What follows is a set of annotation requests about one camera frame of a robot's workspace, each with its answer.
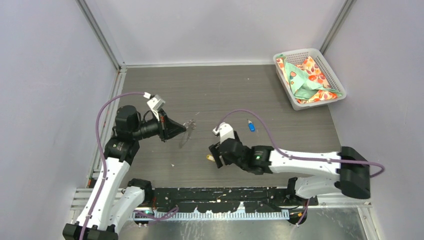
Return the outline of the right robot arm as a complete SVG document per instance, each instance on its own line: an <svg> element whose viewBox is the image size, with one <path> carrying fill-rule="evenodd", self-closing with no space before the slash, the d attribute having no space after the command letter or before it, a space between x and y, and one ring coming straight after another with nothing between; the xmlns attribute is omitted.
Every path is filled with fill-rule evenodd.
<svg viewBox="0 0 424 240"><path fill-rule="evenodd" d="M296 152L267 145L248 147L229 138L210 145L209 151L218 168L234 164L255 175L300 174L287 183L285 198L291 205L330 193L360 200L371 197L370 167L352 147L343 146L340 151L327 153Z"/></svg>

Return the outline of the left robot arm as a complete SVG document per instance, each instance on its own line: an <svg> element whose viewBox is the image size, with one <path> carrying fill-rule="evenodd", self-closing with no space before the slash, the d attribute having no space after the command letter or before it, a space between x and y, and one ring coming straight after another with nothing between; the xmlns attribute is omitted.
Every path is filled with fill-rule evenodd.
<svg viewBox="0 0 424 240"><path fill-rule="evenodd" d="M85 208L75 223L67 223L62 231L66 240L117 240L124 224L138 207L153 202L152 183L134 178L119 200L119 186L140 148L139 141L154 136L166 142L187 128L159 110L146 120L132 105L117 110L112 138L102 150L105 163Z"/></svg>

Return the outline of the yellow key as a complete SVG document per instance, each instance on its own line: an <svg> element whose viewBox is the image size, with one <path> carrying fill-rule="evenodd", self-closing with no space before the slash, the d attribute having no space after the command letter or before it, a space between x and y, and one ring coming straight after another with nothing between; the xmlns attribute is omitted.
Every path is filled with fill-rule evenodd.
<svg viewBox="0 0 424 240"><path fill-rule="evenodd" d="M215 162L214 157L213 157L212 155L210 155L210 154L208 154L208 155L206 156L206 159L207 159L207 160L209 160L209 161L211 161L211 162Z"/></svg>

